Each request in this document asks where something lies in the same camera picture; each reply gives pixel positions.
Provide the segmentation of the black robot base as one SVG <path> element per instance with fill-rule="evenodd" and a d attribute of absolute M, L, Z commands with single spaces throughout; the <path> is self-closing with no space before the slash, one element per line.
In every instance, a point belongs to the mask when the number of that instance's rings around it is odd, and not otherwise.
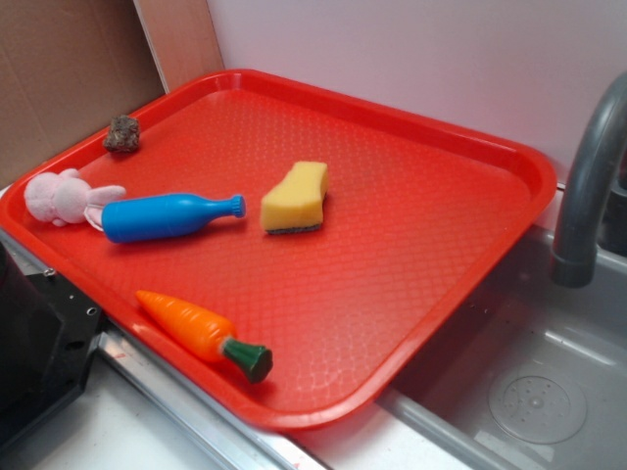
<path fill-rule="evenodd" d="M 101 315 L 62 274 L 25 274 L 1 249 L 2 450 L 84 392 Z"/>

